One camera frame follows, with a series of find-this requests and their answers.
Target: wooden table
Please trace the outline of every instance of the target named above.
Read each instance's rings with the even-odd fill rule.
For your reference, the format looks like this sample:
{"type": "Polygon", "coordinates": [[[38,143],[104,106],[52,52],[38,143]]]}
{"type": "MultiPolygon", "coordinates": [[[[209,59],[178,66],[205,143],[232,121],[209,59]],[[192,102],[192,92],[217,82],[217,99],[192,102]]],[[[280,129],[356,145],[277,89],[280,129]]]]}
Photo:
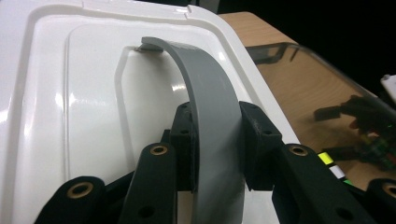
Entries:
{"type": "MultiPolygon", "coordinates": [[[[296,43],[251,13],[238,12],[220,16],[234,28],[246,47],[279,42],[296,43]]],[[[258,68],[303,145],[320,152],[324,147],[338,147],[360,141],[357,130],[348,127],[354,117],[342,116],[340,119],[322,122],[313,120],[315,109],[340,105],[352,94],[358,94],[335,76],[333,71],[313,62],[312,57],[302,53],[293,63],[264,64],[258,65],[258,68]]],[[[396,174],[382,172],[370,163],[339,161],[337,164],[354,186],[360,189],[366,189],[373,178],[396,179],[396,174]]]]}

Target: transparent plastic sheet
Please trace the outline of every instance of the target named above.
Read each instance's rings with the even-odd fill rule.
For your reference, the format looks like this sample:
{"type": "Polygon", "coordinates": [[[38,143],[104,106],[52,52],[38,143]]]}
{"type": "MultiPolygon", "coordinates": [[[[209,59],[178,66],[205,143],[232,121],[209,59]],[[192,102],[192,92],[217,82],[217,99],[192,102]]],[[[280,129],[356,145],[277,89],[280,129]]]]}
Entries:
{"type": "Polygon", "coordinates": [[[247,48],[301,144],[326,151],[355,187],[396,179],[396,112],[311,49],[247,48]]]}

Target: brass insert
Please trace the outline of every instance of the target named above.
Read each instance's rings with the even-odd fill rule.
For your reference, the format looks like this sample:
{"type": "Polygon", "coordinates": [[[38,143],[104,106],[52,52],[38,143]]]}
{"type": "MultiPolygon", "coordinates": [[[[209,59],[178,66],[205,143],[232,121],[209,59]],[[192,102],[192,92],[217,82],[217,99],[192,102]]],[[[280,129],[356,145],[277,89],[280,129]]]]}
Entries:
{"type": "Polygon", "coordinates": [[[290,147],[289,151],[297,156],[306,156],[308,155],[308,151],[305,148],[301,147],[290,147]]]}
{"type": "Polygon", "coordinates": [[[168,151],[167,147],[164,146],[157,146],[157,147],[152,147],[149,152],[154,155],[154,156],[160,156],[165,154],[168,151]]]}
{"type": "Polygon", "coordinates": [[[92,190],[93,184],[90,182],[77,183],[67,191],[67,197],[79,199],[91,193],[92,190]]]}
{"type": "Polygon", "coordinates": [[[390,183],[384,183],[382,189],[393,198],[396,198],[396,185],[390,183]]]}

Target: white plastic container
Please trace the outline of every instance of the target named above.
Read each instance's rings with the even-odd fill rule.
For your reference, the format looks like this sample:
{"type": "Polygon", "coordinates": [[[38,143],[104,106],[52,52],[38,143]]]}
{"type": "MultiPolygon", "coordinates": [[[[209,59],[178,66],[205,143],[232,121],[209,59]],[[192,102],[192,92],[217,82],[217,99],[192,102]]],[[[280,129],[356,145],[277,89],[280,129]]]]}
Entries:
{"type": "MultiPolygon", "coordinates": [[[[260,106],[298,143],[233,29],[199,7],[121,0],[0,2],[0,223],[32,223],[65,181],[106,183],[131,172],[140,150],[169,129],[189,101],[169,54],[131,49],[142,36],[212,55],[238,100],[260,106]]],[[[277,222],[266,192],[246,193],[244,223],[277,222]]],[[[191,196],[179,193],[179,223],[191,196]]]]}

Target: gray handle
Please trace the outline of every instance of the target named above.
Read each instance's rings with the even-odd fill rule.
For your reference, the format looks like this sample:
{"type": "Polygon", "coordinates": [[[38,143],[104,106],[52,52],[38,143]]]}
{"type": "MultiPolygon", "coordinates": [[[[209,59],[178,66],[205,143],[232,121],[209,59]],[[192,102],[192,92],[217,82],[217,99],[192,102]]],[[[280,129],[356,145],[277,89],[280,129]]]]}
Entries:
{"type": "Polygon", "coordinates": [[[154,37],[143,37],[142,43],[140,50],[166,50],[187,86],[200,148],[192,223],[241,223],[245,188],[239,156],[242,114],[230,79],[202,49],[154,37]]]}

